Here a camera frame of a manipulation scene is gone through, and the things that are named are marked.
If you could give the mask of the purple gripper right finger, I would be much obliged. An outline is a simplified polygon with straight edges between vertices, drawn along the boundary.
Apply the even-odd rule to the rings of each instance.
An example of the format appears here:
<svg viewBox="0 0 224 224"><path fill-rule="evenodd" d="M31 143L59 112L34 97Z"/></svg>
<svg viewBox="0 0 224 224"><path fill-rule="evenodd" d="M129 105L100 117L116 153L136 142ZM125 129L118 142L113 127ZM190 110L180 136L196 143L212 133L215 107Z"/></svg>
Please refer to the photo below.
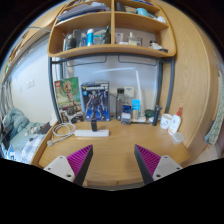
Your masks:
<svg viewBox="0 0 224 224"><path fill-rule="evenodd" d="M140 145L135 145L134 155L145 185L182 169L168 155L159 156Z"/></svg>

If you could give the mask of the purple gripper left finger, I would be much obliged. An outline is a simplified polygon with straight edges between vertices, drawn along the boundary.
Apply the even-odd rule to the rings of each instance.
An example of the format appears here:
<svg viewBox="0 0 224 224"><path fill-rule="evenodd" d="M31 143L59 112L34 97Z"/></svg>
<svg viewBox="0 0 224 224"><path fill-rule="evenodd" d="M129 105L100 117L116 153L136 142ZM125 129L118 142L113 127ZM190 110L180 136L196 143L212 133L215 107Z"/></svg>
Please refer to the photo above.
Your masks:
<svg viewBox="0 0 224 224"><path fill-rule="evenodd" d="M82 186L93 156L93 146L86 146L69 156L58 156L44 170Z"/></svg>

